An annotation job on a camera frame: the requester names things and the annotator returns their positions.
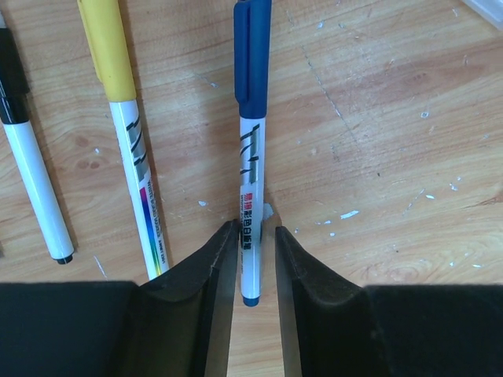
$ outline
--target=pen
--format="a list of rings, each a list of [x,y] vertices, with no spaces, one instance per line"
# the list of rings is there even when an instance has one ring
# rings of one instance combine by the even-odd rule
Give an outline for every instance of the pen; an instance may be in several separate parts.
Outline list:
[[[105,87],[149,279],[168,271],[118,0],[78,0],[97,77]]]
[[[13,34],[0,13],[0,119],[50,256],[65,265],[74,248],[28,116],[29,92]]]
[[[234,91],[240,115],[241,294],[260,300],[271,0],[234,6]]]

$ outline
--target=yellow pen cap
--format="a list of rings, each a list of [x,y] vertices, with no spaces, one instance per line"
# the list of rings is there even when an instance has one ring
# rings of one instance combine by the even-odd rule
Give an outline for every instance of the yellow pen cap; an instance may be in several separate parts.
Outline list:
[[[77,0],[97,77],[110,102],[136,99],[118,0]]]

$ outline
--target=wooden table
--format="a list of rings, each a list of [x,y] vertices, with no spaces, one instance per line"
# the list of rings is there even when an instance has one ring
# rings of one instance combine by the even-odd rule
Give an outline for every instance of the wooden table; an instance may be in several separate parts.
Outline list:
[[[176,264],[238,216],[233,1],[121,9]],[[5,0],[2,12],[78,252],[50,259],[1,133],[0,280],[144,283],[76,1]],[[503,282],[501,36],[458,0],[274,3],[266,184],[309,252],[356,284]],[[264,258],[260,306],[236,297],[232,376],[283,374],[272,247]]]

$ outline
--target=blue pen cap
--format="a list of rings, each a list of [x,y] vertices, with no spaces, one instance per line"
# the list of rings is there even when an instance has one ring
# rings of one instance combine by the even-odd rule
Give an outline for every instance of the blue pen cap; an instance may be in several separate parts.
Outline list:
[[[272,0],[240,0],[234,6],[234,93],[239,115],[267,113]]]

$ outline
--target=logo on pen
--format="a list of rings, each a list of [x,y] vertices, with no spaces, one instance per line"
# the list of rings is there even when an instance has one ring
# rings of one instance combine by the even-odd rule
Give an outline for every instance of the logo on pen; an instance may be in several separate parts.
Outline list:
[[[145,140],[143,139],[143,133],[141,132],[140,117],[138,116],[136,122],[127,126],[126,130],[127,136],[129,137],[131,155],[133,156],[134,169],[136,170],[138,181],[143,181],[145,173],[149,169],[149,162],[147,161],[147,148],[145,147]]]
[[[259,128],[257,124],[247,134],[241,136],[241,184],[251,184],[259,180]]]

